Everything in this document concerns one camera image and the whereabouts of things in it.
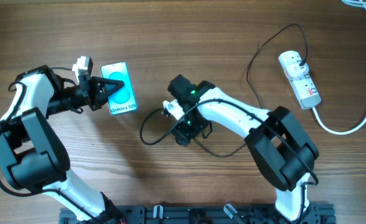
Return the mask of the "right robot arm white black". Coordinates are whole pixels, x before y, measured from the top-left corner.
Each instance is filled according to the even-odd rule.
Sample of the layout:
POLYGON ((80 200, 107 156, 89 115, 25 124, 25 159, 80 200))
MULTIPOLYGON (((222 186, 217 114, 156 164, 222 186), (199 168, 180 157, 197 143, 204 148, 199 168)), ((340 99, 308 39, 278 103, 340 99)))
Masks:
POLYGON ((192 84, 176 76, 168 91, 175 98, 163 103, 177 120, 172 135, 188 145, 205 128, 221 124, 244 139, 262 176, 276 189, 277 211, 288 221, 300 223, 309 206, 306 187, 318 184, 313 168, 319 151, 295 116, 285 107, 256 108, 236 100, 213 83, 192 84))

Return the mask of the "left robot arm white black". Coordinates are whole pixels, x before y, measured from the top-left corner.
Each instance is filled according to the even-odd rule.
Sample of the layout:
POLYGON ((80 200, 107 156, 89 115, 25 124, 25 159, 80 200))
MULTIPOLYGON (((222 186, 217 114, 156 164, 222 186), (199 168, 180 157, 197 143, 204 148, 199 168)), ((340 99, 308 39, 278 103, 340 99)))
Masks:
POLYGON ((68 152, 48 123, 51 115, 88 106, 100 109, 123 82, 93 77, 89 65, 76 68, 78 82, 43 65, 19 74, 8 90, 15 97, 0 119, 0 188, 15 197, 47 195, 80 223, 122 223, 124 215, 99 190, 74 173, 68 152))

